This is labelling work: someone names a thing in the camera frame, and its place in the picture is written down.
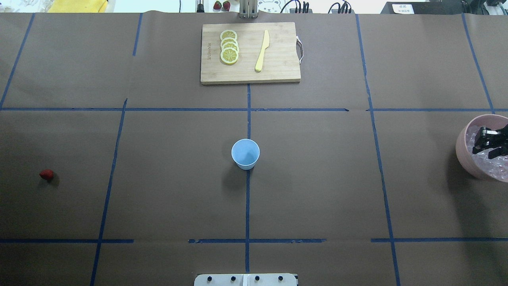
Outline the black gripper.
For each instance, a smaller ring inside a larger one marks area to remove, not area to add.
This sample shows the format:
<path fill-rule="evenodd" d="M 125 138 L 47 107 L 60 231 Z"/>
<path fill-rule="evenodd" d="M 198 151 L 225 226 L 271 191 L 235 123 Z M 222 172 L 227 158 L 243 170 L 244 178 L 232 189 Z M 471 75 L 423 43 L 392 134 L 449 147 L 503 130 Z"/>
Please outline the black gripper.
<path fill-rule="evenodd" d="M 494 131 L 486 127 L 481 127 L 478 130 L 472 154 L 478 154 L 488 149 L 493 149 L 488 152 L 488 159 L 491 160 L 508 155 L 508 125 Z"/>

